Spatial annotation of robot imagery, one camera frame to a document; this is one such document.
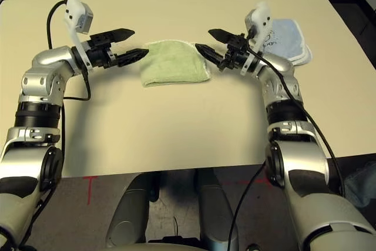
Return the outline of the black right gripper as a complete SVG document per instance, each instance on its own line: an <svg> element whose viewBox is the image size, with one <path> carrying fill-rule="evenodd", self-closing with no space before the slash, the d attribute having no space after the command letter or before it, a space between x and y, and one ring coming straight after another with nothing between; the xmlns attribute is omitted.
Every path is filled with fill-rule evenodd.
<svg viewBox="0 0 376 251"><path fill-rule="evenodd" d="M208 33L216 40L227 45L227 52L224 57L217 53L213 48L196 43L195 48L205 59L218 65L218 68L223 71L228 69L242 69L252 66L254 58L251 58L252 54L248 52L247 48L249 43L244 37L244 34L234 35L223 29L210 29Z"/></svg>

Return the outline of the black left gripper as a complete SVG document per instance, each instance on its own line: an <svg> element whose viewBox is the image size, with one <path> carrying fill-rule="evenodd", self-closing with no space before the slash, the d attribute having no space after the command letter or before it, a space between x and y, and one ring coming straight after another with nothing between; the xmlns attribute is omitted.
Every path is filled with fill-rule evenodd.
<svg viewBox="0 0 376 251"><path fill-rule="evenodd" d="M135 63L144 58L148 49L136 48L121 55L115 55L110 49L112 43L122 42L135 34L135 31L126 28L106 31L101 35L91 35L86 41L88 50L86 54L93 67L111 68L113 66L123 67Z"/></svg>

